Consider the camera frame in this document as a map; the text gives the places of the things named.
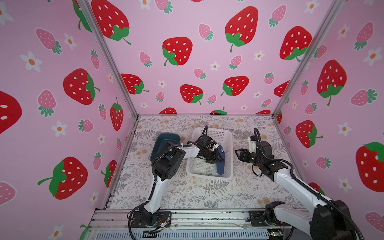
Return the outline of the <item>blue paper napkin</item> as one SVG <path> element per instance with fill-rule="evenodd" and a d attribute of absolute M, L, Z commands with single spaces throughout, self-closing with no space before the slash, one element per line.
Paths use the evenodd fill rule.
<path fill-rule="evenodd" d="M 222 146 L 218 146 L 217 148 L 217 173 L 219 175 L 223 175 L 225 173 L 225 152 Z"/>

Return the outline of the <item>white plastic basket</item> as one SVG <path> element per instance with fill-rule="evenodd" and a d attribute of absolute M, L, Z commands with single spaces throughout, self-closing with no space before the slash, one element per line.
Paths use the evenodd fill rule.
<path fill-rule="evenodd" d="M 199 158 L 187 159 L 187 174 L 197 178 L 230 181 L 233 178 L 233 136 L 228 130 L 208 128 L 208 136 L 213 138 L 225 152 L 224 173 L 217 172 L 217 164 L 206 163 Z"/>

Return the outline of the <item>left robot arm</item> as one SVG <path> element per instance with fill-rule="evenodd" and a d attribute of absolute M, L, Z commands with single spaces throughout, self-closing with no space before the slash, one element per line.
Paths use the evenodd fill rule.
<path fill-rule="evenodd" d="M 167 182 L 175 176 L 182 161 L 188 158 L 200 158 L 216 164 L 225 161 L 225 153 L 218 144 L 209 148 L 194 143 L 176 145 L 167 142 L 152 163 L 153 185 L 147 203 L 140 208 L 147 225 L 152 226 L 157 221 Z"/>

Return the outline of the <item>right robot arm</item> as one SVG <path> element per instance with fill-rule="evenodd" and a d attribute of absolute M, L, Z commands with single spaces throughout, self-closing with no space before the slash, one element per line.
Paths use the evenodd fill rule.
<path fill-rule="evenodd" d="M 364 235 L 351 218 L 348 206 L 322 195 L 293 174 L 291 163 L 266 157 L 263 150 L 239 149 L 238 159 L 259 167 L 262 174 L 290 192 L 306 208 L 302 212 L 282 201 L 267 204 L 263 218 L 268 224 L 287 223 L 313 240 L 362 240 Z"/>

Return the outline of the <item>dark teal plastic bin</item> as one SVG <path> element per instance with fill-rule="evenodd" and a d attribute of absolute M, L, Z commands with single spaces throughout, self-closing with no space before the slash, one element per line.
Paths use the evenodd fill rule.
<path fill-rule="evenodd" d="M 168 142 L 179 145 L 181 143 L 181 137 L 178 134 L 174 133 L 159 134 L 155 141 L 153 151 L 150 157 L 152 164 L 155 162 L 157 155 L 163 151 L 163 148 L 167 145 Z"/>

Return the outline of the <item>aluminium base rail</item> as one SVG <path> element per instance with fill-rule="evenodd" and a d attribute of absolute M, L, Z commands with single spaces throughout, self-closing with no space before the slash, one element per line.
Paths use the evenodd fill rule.
<path fill-rule="evenodd" d="M 309 240 L 299 225 L 283 220 L 269 225 L 264 209 L 169 210 L 161 230 L 143 223 L 129 227 L 129 210 L 95 211 L 86 240 Z"/>

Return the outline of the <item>aluminium corner post right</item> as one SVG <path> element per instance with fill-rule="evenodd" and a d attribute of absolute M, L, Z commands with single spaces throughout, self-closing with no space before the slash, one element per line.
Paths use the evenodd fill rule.
<path fill-rule="evenodd" d="M 335 0 L 330 5 L 330 8 L 327 11 L 327 13 L 325 14 L 325 17 L 322 20 L 321 24 L 319 25 L 319 28 L 318 28 L 316 34 L 314 35 L 313 40 L 310 43 L 308 50 L 304 54 L 304 57 L 302 58 L 297 69 L 295 70 L 294 74 L 292 75 L 290 82 L 289 82 L 281 100 L 279 101 L 274 113 L 272 114 L 273 120 L 277 119 L 278 113 L 282 110 L 285 102 L 287 101 L 291 92 L 294 90 L 295 85 L 297 84 L 297 82 L 300 80 L 301 76 L 305 72 L 308 63 L 310 63 L 310 61 L 312 60 L 315 50 L 317 49 L 318 45 L 322 42 L 322 40 L 326 36 L 329 28 L 332 26 L 334 20 L 336 19 L 338 13 L 340 12 L 340 10 L 342 9 L 344 4 L 345 4 L 345 1 Z"/>

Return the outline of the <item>aluminium corner post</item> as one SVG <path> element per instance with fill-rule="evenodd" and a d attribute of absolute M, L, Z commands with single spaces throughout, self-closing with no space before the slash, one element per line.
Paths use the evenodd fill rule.
<path fill-rule="evenodd" d="M 78 1 L 78 3 L 102 50 L 125 102 L 136 119 L 138 113 L 129 97 L 129 90 L 124 83 L 106 42 L 106 40 L 116 42 L 123 40 L 130 45 L 131 43 L 126 40 L 130 33 L 129 21 L 125 14 L 109 1 Z"/>
<path fill-rule="evenodd" d="M 302 58 L 297 69 L 295 70 L 294 74 L 292 75 L 290 82 L 289 82 L 281 100 L 279 101 L 274 113 L 272 114 L 273 120 L 277 119 L 278 113 L 282 110 L 285 102 L 287 101 L 291 92 L 294 90 L 295 85 L 297 84 L 297 82 L 300 80 L 301 76 L 305 72 L 308 63 L 310 63 L 310 61 L 312 60 L 315 50 L 317 49 L 318 45 L 322 42 L 322 40 L 326 36 L 329 28 L 332 26 L 334 20 L 336 19 L 338 13 L 340 12 L 340 10 L 342 9 L 344 4 L 345 4 L 345 1 L 335 0 L 330 5 L 330 8 L 327 11 L 327 13 L 325 14 L 325 17 L 322 20 L 321 24 L 319 25 L 319 28 L 318 28 L 316 34 L 314 35 L 313 40 L 310 43 L 308 50 L 304 54 L 304 57 Z"/>

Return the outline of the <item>aluminium corner post left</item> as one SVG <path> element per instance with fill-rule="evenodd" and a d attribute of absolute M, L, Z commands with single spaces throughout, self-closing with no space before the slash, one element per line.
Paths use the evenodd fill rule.
<path fill-rule="evenodd" d="M 102 50 L 125 102 L 136 119 L 138 113 L 129 97 L 129 90 L 124 83 L 106 42 L 106 40 L 116 42 L 123 40 L 130 45 L 131 43 L 126 40 L 130 33 L 129 21 L 125 14 L 109 1 L 78 1 L 78 3 Z"/>

